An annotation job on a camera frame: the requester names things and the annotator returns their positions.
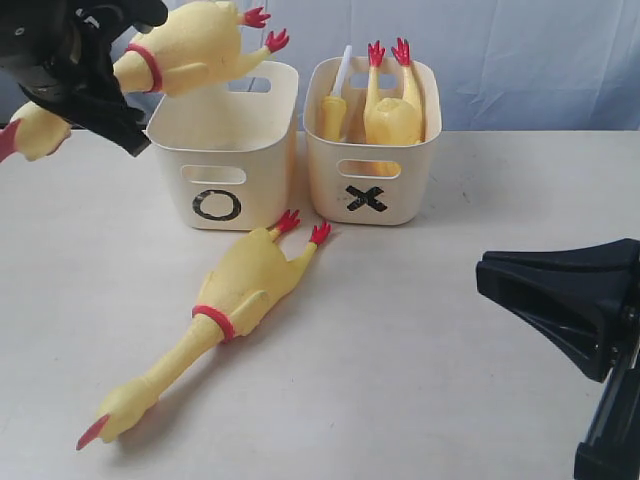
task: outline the black x mark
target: black x mark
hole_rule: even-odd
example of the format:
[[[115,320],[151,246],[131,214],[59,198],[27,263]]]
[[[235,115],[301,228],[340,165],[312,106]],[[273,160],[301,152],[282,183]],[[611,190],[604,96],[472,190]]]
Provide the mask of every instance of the black x mark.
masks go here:
[[[376,200],[376,197],[381,193],[384,193],[380,187],[371,187],[366,192],[361,192],[353,185],[349,185],[347,187],[347,192],[349,192],[354,197],[357,197],[353,202],[347,205],[347,209],[350,212],[357,210],[363,205],[369,205],[371,208],[376,210],[377,212],[384,212],[387,209],[387,206],[379,200]]]

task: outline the yellow rubber chicken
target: yellow rubber chicken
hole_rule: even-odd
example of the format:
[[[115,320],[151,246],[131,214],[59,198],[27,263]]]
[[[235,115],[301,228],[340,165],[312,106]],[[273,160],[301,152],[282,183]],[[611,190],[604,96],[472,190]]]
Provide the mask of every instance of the yellow rubber chicken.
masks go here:
[[[380,47],[380,41],[369,44],[369,84],[363,115],[366,142],[369,145],[415,145],[423,141],[424,116],[420,89],[411,68],[409,42],[398,38],[397,48],[391,50],[402,67],[402,98],[380,98],[378,69],[385,49]],[[374,165],[378,175],[397,173],[388,162]]]
[[[275,241],[299,224],[298,213],[287,211],[274,228],[255,229],[227,251],[202,284],[186,335],[147,373],[106,397],[98,410],[98,420],[82,435],[77,450],[96,438],[112,442],[133,427],[202,354],[220,342],[249,335],[264,315],[298,285],[318,246],[331,232],[326,222],[314,227],[303,254],[287,260]]]
[[[269,18],[262,7],[239,13],[234,2],[187,3],[169,12],[163,25],[135,35],[115,62],[114,75],[123,93],[169,96],[242,78],[289,42],[286,30],[270,32],[262,48],[242,54],[238,27],[264,28]],[[16,152],[30,161],[50,155],[69,134],[66,120],[28,102],[0,131],[0,162]]]

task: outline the black circle mark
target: black circle mark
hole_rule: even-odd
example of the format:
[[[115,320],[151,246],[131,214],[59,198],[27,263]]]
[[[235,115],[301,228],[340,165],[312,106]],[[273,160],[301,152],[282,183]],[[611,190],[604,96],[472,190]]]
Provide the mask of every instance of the black circle mark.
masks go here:
[[[226,195],[233,202],[233,207],[231,208],[231,212],[227,215],[222,215],[220,217],[216,217],[215,215],[211,215],[210,213],[206,213],[202,211],[202,202],[204,202],[205,198],[209,195]],[[242,211],[242,204],[238,197],[236,197],[233,193],[227,192],[226,190],[205,190],[201,194],[199,194],[196,198],[193,199],[193,211],[200,215],[202,218],[206,218],[207,220],[213,220],[216,222],[228,222],[229,220],[233,220]]]

